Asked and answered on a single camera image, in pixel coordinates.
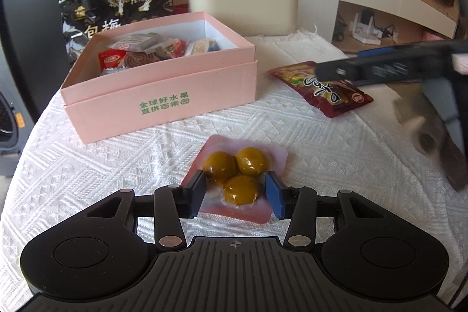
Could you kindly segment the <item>gloved right hand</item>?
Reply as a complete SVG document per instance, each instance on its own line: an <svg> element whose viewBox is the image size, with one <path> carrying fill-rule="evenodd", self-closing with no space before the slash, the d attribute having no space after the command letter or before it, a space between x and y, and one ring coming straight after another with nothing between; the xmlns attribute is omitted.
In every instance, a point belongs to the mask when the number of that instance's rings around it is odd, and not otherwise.
<svg viewBox="0 0 468 312"><path fill-rule="evenodd" d="M415 148L432 158L456 191L467 186L467 105L465 92L444 77L390 85L400 98L393 102L398 122L411 127Z"/></svg>

